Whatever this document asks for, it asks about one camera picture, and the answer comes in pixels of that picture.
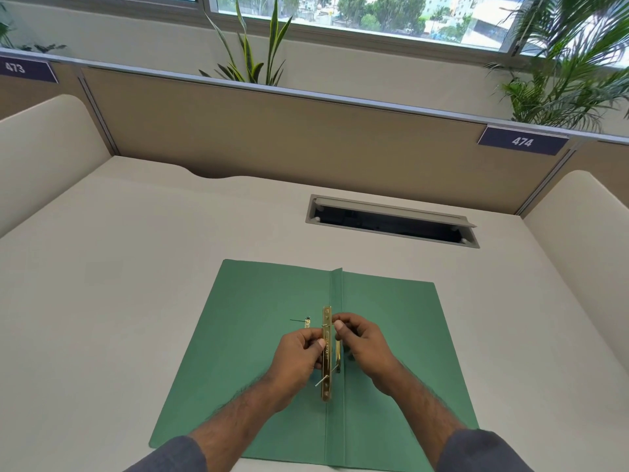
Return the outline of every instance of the palm plant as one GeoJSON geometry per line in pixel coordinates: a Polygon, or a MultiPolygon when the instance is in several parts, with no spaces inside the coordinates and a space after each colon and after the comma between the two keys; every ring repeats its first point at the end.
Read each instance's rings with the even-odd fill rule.
{"type": "Polygon", "coordinates": [[[629,0],[534,0],[514,15],[534,55],[500,86],[512,120],[601,131],[602,115],[629,100],[629,69],[613,68],[629,44],[629,0]]]}
{"type": "MultiPolygon", "coordinates": [[[[247,24],[245,23],[245,20],[243,19],[240,13],[240,5],[238,4],[238,0],[236,0],[236,13],[238,14],[238,20],[240,21],[240,25],[242,26],[242,29],[244,32],[243,36],[240,36],[240,33],[237,33],[237,34],[238,34],[238,39],[240,41],[240,48],[242,49],[242,52],[245,56],[245,66],[247,67],[246,76],[243,76],[238,70],[236,63],[234,62],[232,52],[230,51],[230,47],[227,44],[227,40],[225,39],[225,35],[214,24],[212,20],[209,20],[209,22],[212,23],[212,26],[216,30],[218,37],[223,42],[223,46],[227,50],[227,54],[229,54],[229,57],[230,57],[230,63],[227,64],[227,66],[218,65],[220,71],[219,70],[215,70],[215,71],[216,73],[218,73],[219,76],[221,76],[224,79],[231,79],[232,81],[249,82],[249,83],[258,84],[258,78],[260,77],[260,71],[262,70],[264,63],[256,64],[256,62],[254,61],[254,55],[251,50],[251,45],[249,44],[249,40],[247,39],[247,24]]],[[[279,23],[277,20],[277,0],[275,0],[275,4],[273,7],[273,15],[271,16],[271,34],[269,35],[269,55],[267,57],[267,75],[266,75],[266,79],[264,83],[268,86],[277,86],[280,78],[282,77],[282,73],[284,72],[284,69],[282,67],[284,66],[284,63],[286,60],[282,61],[282,63],[279,65],[279,68],[277,68],[275,72],[273,72],[273,61],[275,60],[275,55],[277,53],[279,44],[282,42],[282,39],[284,38],[284,35],[286,34],[288,27],[291,25],[292,20],[293,20],[293,17],[291,16],[288,19],[288,21],[284,24],[282,29],[279,29],[279,23]]],[[[211,77],[205,71],[199,70],[199,72],[203,76],[211,77]]]]}

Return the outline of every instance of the finger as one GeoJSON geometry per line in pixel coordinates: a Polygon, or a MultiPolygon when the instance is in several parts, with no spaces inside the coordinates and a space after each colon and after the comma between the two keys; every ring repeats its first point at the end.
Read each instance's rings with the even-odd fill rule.
{"type": "Polygon", "coordinates": [[[336,322],[337,320],[341,320],[343,323],[348,324],[350,328],[356,329],[358,336],[362,336],[362,334],[365,333],[368,327],[372,324],[370,321],[367,321],[365,318],[357,315],[356,313],[337,313],[332,316],[332,321],[336,322]]]}
{"type": "Polygon", "coordinates": [[[321,353],[323,352],[323,348],[325,348],[325,340],[319,338],[317,341],[312,343],[310,348],[306,350],[308,351],[308,354],[313,360],[313,365],[316,364],[316,360],[319,359],[319,356],[321,356],[321,353]]]}
{"type": "Polygon", "coordinates": [[[301,330],[289,334],[297,335],[302,346],[306,346],[311,341],[321,338],[323,336],[323,330],[321,328],[302,328],[301,330]]]}
{"type": "Polygon", "coordinates": [[[336,330],[336,333],[341,336],[342,341],[347,344],[351,349],[354,349],[356,346],[358,346],[360,338],[355,335],[352,330],[350,330],[350,328],[345,326],[345,323],[343,323],[341,320],[336,320],[334,322],[334,329],[336,330]]]}

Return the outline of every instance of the desk surface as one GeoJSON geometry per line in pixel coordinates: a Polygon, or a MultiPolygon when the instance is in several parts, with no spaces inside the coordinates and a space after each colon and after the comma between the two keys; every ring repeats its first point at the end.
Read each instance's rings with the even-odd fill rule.
{"type": "Polygon", "coordinates": [[[537,472],[629,461],[629,376],[519,217],[115,157],[0,239],[3,470],[148,453],[225,258],[434,282],[481,427],[537,472]],[[308,224],[311,194],[463,214],[481,248],[308,224]]]}

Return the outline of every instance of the window frame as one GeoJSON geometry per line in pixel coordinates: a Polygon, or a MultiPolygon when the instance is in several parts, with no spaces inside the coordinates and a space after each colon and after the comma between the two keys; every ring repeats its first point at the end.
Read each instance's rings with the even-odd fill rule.
{"type": "MultiPolygon", "coordinates": [[[[200,28],[212,29],[207,17],[225,31],[240,30],[240,23],[235,15],[218,12],[216,0],[4,0],[67,8],[96,14],[117,15],[150,21],[184,24],[200,28]]],[[[511,25],[507,37],[499,50],[494,51],[482,47],[449,44],[429,41],[395,34],[378,34],[361,30],[340,27],[326,27],[294,23],[286,35],[286,39],[327,45],[338,48],[358,49],[375,53],[395,54],[451,63],[486,66],[488,63],[499,63],[512,68],[525,68],[527,56],[518,53],[517,40],[512,31],[516,21],[511,25]]],[[[269,22],[263,17],[247,16],[248,34],[268,36],[269,22]]]]}

